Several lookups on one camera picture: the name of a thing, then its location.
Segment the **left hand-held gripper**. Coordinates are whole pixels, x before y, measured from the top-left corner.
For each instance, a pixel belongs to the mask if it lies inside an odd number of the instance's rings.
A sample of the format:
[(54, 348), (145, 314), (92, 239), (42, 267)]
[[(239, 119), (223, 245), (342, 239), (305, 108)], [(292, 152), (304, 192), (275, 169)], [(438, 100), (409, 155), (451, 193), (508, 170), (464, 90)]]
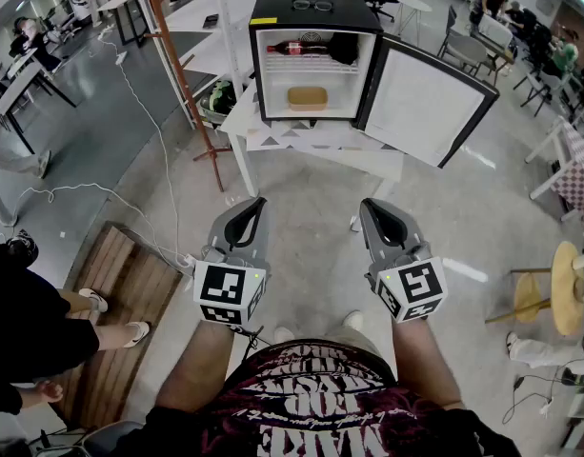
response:
[(238, 327), (251, 320), (271, 274), (265, 259), (269, 232), (264, 197), (242, 201), (214, 220), (213, 247), (203, 247), (193, 272), (193, 301), (203, 320)]

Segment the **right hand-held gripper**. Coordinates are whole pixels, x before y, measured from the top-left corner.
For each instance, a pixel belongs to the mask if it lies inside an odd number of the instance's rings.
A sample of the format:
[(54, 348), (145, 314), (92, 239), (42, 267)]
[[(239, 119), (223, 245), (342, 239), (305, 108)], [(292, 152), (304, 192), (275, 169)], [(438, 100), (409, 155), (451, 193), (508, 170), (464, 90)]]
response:
[(441, 259), (415, 219), (393, 204), (364, 199), (359, 219), (366, 248), (373, 259), (366, 278), (396, 323), (426, 318), (448, 296)]

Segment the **tan rectangular container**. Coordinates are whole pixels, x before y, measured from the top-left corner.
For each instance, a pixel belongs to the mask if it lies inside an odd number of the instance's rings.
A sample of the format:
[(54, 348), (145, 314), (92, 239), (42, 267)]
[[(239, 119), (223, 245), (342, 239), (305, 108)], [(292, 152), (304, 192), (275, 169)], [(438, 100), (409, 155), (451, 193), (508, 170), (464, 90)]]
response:
[(327, 90), (322, 87), (291, 87), (287, 100), (290, 110), (313, 112), (324, 110), (329, 102)]

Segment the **black mini fridge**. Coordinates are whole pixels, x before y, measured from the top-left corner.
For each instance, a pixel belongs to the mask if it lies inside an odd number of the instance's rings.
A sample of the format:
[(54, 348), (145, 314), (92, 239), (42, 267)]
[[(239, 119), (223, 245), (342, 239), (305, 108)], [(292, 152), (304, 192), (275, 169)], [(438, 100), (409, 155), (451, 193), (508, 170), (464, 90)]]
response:
[[(256, 0), (249, 23), (262, 120), (346, 121), (373, 139), (443, 167), (499, 97), (490, 84), (383, 31), (362, 0), (329, 1), (333, 11), (294, 10), (293, 0)], [(283, 41), (329, 43), (335, 32), (358, 34), (357, 74), (269, 73), (267, 46)], [(291, 87), (322, 87), (321, 111), (289, 108)]]

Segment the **person's right forearm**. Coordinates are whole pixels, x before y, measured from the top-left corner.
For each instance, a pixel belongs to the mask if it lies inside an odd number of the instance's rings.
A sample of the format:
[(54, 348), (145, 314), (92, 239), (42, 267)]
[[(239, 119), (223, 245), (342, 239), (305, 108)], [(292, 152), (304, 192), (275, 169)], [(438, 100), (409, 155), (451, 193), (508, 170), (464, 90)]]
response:
[(440, 407), (464, 409), (461, 392), (426, 320), (393, 323), (398, 381)]

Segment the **person's khaki trousers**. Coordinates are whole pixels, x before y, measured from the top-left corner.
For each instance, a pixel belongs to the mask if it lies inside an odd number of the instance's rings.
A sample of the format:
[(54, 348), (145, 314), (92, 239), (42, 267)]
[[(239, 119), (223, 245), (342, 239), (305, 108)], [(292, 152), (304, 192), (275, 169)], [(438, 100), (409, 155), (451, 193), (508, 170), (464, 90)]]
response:
[(343, 346), (362, 349), (376, 359), (376, 361), (387, 371), (388, 374), (394, 376), (394, 372), (390, 364), (382, 357), (381, 353), (373, 342), (367, 338), (360, 330), (341, 325), (330, 330), (328, 333), (320, 337), (321, 340), (337, 343)]

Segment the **wooden platform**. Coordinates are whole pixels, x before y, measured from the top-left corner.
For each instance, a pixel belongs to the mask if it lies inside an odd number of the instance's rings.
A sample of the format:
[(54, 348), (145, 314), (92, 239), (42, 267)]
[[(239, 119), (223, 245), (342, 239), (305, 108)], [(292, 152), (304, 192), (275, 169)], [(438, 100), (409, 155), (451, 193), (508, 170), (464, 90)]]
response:
[[(144, 321), (154, 335), (182, 273), (119, 225), (107, 223), (77, 271), (73, 288), (91, 288), (109, 304), (105, 313), (81, 311), (72, 319), (94, 325)], [(57, 415), (70, 428), (103, 427), (121, 419), (151, 338), (133, 348), (100, 351), (57, 376), (63, 398)]]

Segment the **triangle-patterned mat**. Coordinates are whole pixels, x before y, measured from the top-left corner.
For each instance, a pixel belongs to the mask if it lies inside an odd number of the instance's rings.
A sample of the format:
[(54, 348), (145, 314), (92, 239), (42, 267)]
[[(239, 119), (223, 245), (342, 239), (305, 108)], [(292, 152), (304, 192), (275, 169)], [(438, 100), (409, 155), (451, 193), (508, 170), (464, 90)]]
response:
[(248, 129), (249, 150), (295, 149), (314, 150), (392, 151), (394, 147), (371, 138), (344, 121), (275, 121), (261, 128)]

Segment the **green and white helmet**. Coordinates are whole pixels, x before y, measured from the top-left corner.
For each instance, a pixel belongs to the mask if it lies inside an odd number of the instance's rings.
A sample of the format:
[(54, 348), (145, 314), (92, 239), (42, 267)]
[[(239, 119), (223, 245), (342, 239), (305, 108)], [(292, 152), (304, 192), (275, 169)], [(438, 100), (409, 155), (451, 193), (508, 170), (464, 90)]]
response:
[(200, 107), (208, 122), (222, 125), (236, 104), (231, 81), (219, 80), (200, 99)]

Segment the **person's dark printed shirt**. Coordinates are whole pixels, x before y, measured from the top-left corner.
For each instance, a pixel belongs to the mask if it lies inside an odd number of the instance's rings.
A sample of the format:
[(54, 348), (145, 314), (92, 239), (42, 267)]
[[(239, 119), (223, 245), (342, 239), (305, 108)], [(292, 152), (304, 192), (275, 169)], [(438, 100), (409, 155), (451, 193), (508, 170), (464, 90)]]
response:
[(309, 339), (256, 352), (204, 407), (155, 407), (110, 457), (521, 457), (465, 409), (401, 387), (360, 348)]

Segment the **black cloth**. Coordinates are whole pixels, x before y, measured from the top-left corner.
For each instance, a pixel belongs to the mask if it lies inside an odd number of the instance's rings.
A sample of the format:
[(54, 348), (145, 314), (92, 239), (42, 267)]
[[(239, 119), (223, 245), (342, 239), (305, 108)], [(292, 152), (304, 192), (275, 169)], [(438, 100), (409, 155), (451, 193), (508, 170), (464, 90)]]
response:
[(358, 57), (358, 34), (335, 32), (328, 43), (330, 57), (343, 65), (352, 65)]

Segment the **black printed cap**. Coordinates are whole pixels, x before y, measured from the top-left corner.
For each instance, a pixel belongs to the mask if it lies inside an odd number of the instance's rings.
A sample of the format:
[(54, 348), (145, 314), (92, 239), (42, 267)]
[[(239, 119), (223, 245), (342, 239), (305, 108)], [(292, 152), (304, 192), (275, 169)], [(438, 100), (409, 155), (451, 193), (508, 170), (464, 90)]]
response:
[(28, 268), (39, 255), (39, 248), (29, 233), (20, 229), (6, 242), (7, 254), (18, 265)]

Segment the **white metal shelf rack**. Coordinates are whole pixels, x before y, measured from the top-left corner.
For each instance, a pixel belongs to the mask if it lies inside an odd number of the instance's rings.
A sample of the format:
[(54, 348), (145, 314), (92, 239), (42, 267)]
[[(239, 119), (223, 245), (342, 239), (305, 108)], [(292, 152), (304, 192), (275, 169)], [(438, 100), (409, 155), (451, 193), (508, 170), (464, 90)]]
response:
[[(170, 32), (200, 33), (203, 40), (179, 57), (183, 70), (212, 76), (204, 87), (192, 96), (199, 96), (219, 79), (232, 79), (229, 41), (236, 59), (237, 75), (243, 84), (253, 73), (248, 25), (256, 0), (191, 0), (165, 17)], [(218, 14), (217, 26), (203, 30), (205, 18)]]

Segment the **round white side table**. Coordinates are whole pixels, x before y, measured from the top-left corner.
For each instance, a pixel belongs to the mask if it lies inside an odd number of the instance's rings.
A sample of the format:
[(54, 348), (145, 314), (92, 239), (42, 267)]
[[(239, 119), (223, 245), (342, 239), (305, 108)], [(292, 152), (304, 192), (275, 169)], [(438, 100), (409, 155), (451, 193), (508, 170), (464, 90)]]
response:
[(402, 31), (412, 20), (416, 26), (416, 41), (420, 40), (421, 17), (424, 12), (432, 12), (433, 8), (421, 0), (397, 0), (399, 4), (397, 35), (401, 36)]

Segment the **white desk with black legs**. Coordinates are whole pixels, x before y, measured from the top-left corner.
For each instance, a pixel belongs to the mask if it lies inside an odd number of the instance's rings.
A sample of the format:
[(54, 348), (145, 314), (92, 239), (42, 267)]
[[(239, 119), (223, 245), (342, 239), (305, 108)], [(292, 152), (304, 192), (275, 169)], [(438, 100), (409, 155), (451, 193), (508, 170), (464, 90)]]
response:
[(24, 145), (29, 154), (33, 155), (34, 150), (30, 146), (30, 143), (26, 140), (23, 130), (12, 113), (12, 109), (17, 105), (19, 98), (28, 90), (31, 85), (39, 85), (46, 90), (48, 95), (55, 93), (73, 108), (76, 108), (76, 105), (65, 93), (63, 93), (52, 83), (52, 81), (41, 70), (38, 64), (31, 63), (20, 72), (20, 74), (8, 87), (7, 91), (0, 98), (0, 114), (7, 119), (8, 123), (12, 127), (12, 130), (16, 133), (17, 137), (20, 139), (21, 143)]

